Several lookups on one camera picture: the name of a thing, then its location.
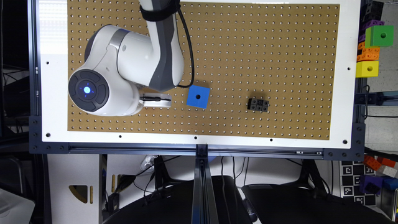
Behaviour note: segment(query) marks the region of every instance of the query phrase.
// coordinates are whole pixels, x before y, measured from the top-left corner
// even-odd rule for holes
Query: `black stand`
[[[197,145],[193,182],[192,224],[218,224],[207,145]]]

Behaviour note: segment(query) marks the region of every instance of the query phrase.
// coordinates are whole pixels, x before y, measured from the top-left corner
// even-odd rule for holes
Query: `floor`
[[[385,2],[382,21],[393,25],[394,45],[380,50],[379,76],[368,78],[371,92],[398,90],[398,1],[394,4]],[[369,107],[369,115],[398,116],[398,107]],[[379,151],[398,152],[398,119],[368,118],[366,121],[366,146]]]

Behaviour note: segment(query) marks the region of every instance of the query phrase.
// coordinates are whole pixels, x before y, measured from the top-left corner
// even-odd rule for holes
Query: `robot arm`
[[[164,0],[141,1],[145,11],[167,5]],[[85,64],[69,80],[69,95],[77,107],[95,115],[125,116],[144,106],[171,106],[171,96],[139,89],[163,92],[182,79],[175,13],[161,21],[147,21],[147,26],[150,37],[115,26],[104,26],[91,37]]]

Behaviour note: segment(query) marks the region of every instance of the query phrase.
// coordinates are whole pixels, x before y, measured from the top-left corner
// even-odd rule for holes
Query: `black block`
[[[256,110],[257,105],[248,105],[248,110]]]
[[[365,187],[365,190],[371,192],[372,194],[377,194],[380,190],[380,187],[376,186],[373,183],[368,183],[367,186]]]
[[[254,105],[256,105],[256,104],[257,104],[257,99],[252,99],[252,98],[250,98],[248,104],[254,104]]]

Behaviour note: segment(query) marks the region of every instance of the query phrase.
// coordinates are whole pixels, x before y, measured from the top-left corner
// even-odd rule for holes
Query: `pegboard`
[[[210,88],[207,109],[187,106],[175,88],[171,108],[125,117],[86,114],[68,100],[69,131],[329,139],[340,5],[182,2],[193,44],[194,85]],[[138,1],[68,1],[69,76],[84,63],[88,39],[112,24],[148,35]],[[185,58],[190,60],[180,19]],[[269,111],[247,110],[249,98]]]

